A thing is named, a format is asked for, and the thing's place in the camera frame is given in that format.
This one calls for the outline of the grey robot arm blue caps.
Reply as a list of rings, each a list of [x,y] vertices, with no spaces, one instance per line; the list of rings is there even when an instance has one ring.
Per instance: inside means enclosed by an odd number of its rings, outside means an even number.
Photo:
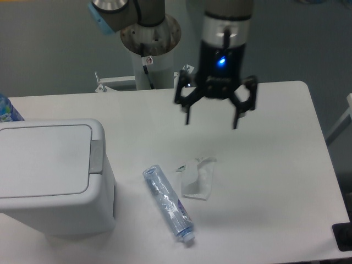
[[[174,102],[189,114],[200,99],[228,99],[234,120],[256,108],[256,76],[242,78],[253,1],[207,1],[197,72],[172,70],[182,31],[164,1],[90,1],[88,9],[106,34],[120,34],[133,61],[138,90],[175,88]]]

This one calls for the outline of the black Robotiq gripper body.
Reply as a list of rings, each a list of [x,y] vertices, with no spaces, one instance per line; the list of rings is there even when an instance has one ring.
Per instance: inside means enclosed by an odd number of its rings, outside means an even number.
[[[240,71],[245,45],[222,49],[201,42],[196,87],[212,99],[228,99],[241,84]]]

